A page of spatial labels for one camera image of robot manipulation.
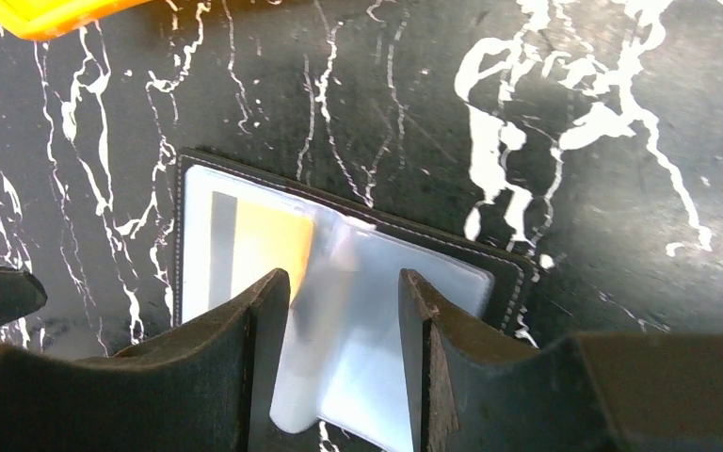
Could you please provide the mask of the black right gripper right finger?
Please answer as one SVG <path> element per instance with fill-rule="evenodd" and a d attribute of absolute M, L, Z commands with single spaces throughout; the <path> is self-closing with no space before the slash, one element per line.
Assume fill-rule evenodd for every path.
<path fill-rule="evenodd" d="M 399 275 L 417 451 L 723 451 L 723 334 L 576 332 L 535 349 Z"/>

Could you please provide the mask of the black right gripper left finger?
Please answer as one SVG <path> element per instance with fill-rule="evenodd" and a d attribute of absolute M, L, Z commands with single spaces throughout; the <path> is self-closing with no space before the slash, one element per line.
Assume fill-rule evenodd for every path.
<path fill-rule="evenodd" d="M 112 357 L 0 344 L 0 451 L 263 451 L 290 302 L 276 268 Z"/>

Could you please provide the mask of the black leather card holder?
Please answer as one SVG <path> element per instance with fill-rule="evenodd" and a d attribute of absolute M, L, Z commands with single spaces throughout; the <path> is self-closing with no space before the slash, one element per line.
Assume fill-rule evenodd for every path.
<path fill-rule="evenodd" d="M 209 307 L 213 194 L 314 222 L 306 275 L 287 317 L 270 415 L 288 433 L 325 421 L 386 451 L 409 451 L 399 275 L 511 334 L 537 276 L 519 255 L 446 234 L 205 151 L 177 158 L 175 299 L 181 325 Z"/>

